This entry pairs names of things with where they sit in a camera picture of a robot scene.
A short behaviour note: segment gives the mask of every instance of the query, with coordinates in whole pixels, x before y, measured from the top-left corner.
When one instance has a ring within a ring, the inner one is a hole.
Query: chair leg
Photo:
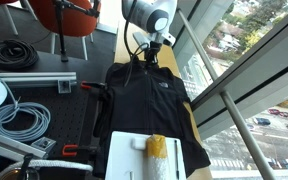
[[[24,3],[25,3],[25,5],[26,5],[27,9],[28,9],[28,10],[30,11],[30,13],[32,14],[33,18],[37,21],[37,17],[35,16],[35,13],[34,13],[32,7],[31,7],[30,3],[28,3],[27,0],[24,0]]]
[[[6,4],[2,4],[2,7],[4,9],[4,12],[5,12],[7,18],[8,18],[8,21],[11,24],[11,27],[12,27],[12,30],[13,30],[14,34],[17,36],[18,33],[17,33],[16,27],[15,27],[14,21],[12,19],[11,13],[10,13],[10,11],[7,8],[7,5]]]
[[[51,34],[51,54],[54,54],[54,51],[55,51],[55,37],[56,37],[56,34],[55,33],[52,33]]]
[[[83,52],[84,52],[84,59],[88,60],[87,59],[87,52],[86,52],[85,36],[81,37],[81,40],[82,40],[82,46],[83,46]]]
[[[91,43],[93,43],[94,42],[93,33],[90,34],[90,38],[91,38]]]

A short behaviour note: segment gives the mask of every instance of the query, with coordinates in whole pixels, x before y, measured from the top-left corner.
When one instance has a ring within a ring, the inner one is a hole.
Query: gray cable
[[[27,142],[41,137],[48,128],[51,119],[50,111],[43,105],[34,102],[18,103],[7,84],[0,79],[6,87],[13,104],[0,107],[0,134],[11,139]],[[3,127],[3,124],[11,122],[18,112],[31,114],[35,117],[32,126],[25,130],[10,131]]]

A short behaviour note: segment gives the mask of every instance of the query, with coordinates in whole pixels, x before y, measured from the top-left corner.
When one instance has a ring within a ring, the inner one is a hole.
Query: coiled cable
[[[33,46],[19,40],[0,42],[0,68],[17,70],[34,65],[39,59]]]
[[[42,136],[50,123],[51,113],[43,105],[34,102],[18,103],[7,84],[1,80],[12,98],[13,104],[0,107],[0,134],[11,139],[28,142]],[[34,122],[30,128],[19,131],[7,130],[3,124],[11,122],[18,112],[24,112],[33,115]]]

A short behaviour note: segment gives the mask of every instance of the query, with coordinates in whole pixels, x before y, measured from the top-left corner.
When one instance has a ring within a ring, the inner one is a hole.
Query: metal pole
[[[213,66],[210,63],[210,60],[209,60],[207,54],[205,53],[201,42],[198,40],[196,34],[194,33],[191,25],[189,24],[188,20],[185,18],[182,11],[180,9],[177,9],[177,12],[180,15],[180,17],[182,18],[184,25],[185,25],[192,41],[193,41],[198,53],[200,54],[208,72],[210,73],[210,75],[214,81],[215,79],[217,79],[218,76],[217,76],[215,70],[213,69]],[[244,118],[242,117],[241,113],[237,109],[237,106],[234,103],[232,97],[225,90],[223,92],[221,92],[220,95],[221,95],[221,97],[222,97],[222,99],[223,99],[223,101],[224,101],[224,103],[225,103],[237,129],[238,129],[238,131],[240,132],[240,134],[241,134],[241,136],[242,136],[242,138],[246,144],[246,147],[250,151],[250,154],[252,155],[252,157],[255,161],[255,164],[257,165],[262,177],[264,179],[267,179],[267,180],[275,179],[274,172],[273,172],[272,168],[269,166],[263,152],[261,151],[261,149],[258,146],[258,144],[256,143],[254,137],[252,136],[252,134],[248,130],[248,128],[244,122]]]

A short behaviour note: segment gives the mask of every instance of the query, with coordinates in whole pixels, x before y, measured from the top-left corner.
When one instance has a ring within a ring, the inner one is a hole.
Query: table
[[[123,33],[124,26],[125,26],[125,23],[121,23],[121,22],[119,23],[118,33],[116,37],[116,50],[115,50],[115,57],[114,57],[115,63],[126,63],[126,62],[129,62],[129,59],[130,59],[127,53],[127,50],[125,48],[125,44],[124,44],[124,33]],[[135,51],[135,49],[138,47],[136,41],[134,40],[132,36],[132,32],[137,32],[137,31],[143,32],[137,26],[133,24],[129,24],[128,32],[127,32],[128,33],[127,40],[128,40],[128,44],[129,44],[131,51]],[[175,56],[171,47],[163,45],[161,48],[161,51],[157,55],[158,55],[157,58],[159,60],[158,64],[160,67],[168,67],[175,76],[180,77],[180,73],[177,67]],[[190,113],[192,129],[193,129],[195,138],[200,144],[202,144],[191,107],[188,103],[185,103],[184,105]],[[212,175],[211,175],[209,167],[195,170],[195,172],[188,178],[188,180],[193,180],[193,179],[203,179],[203,180],[212,179]]]
[[[59,55],[38,52],[40,60],[32,67],[20,72],[76,72],[77,84],[81,81],[101,82],[104,80],[104,70],[101,62],[85,61],[69,57],[69,62],[63,63]],[[51,122],[44,136],[54,139],[56,145],[49,153],[49,159],[62,159],[86,163],[87,153],[79,153],[74,158],[63,158],[62,148],[64,144],[90,145],[93,125],[96,115],[98,91],[96,89],[84,90],[79,86],[72,86],[72,93],[58,94],[57,87],[46,88],[11,88],[16,99],[21,97],[20,102],[36,102],[46,106],[51,112]],[[9,128],[26,129],[29,123],[21,121],[21,118],[28,118],[19,115]],[[84,179],[84,172],[63,171],[55,168],[55,172],[48,174],[46,179]]]

